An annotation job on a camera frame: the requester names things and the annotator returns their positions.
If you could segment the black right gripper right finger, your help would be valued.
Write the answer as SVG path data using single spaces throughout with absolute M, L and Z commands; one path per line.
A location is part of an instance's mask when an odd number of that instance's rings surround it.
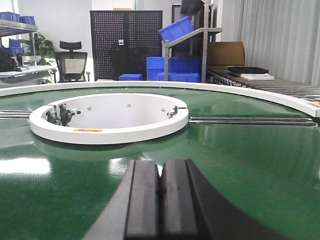
M 160 180 L 163 240 L 284 240 L 229 202 L 191 159 L 169 159 Z

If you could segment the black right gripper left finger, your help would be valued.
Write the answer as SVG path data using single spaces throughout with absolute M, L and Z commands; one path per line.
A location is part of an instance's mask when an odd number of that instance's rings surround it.
M 131 160 L 116 192 L 85 234 L 86 240 L 156 240 L 158 169 L 154 161 Z

